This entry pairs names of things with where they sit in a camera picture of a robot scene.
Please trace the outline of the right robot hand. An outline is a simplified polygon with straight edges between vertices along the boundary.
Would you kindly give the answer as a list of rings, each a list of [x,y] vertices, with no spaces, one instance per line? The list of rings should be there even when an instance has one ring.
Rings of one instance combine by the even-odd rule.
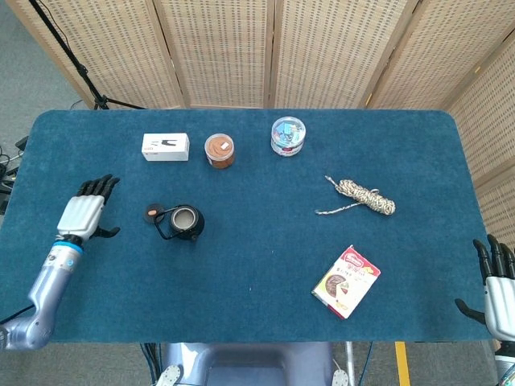
[[[484,311],[473,310],[463,299],[456,298],[459,312],[486,326],[500,342],[514,341],[514,251],[492,235],[487,235],[490,252],[485,245],[472,241],[479,258],[484,287]]]

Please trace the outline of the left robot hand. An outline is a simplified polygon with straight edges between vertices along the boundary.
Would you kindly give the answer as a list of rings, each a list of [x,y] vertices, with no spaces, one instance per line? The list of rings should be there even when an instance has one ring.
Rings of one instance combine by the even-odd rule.
[[[56,240],[81,246],[94,237],[109,239],[120,232],[119,227],[110,230],[99,226],[107,201],[120,179],[107,174],[99,179],[88,180],[80,185],[77,193],[68,201],[57,224]]]

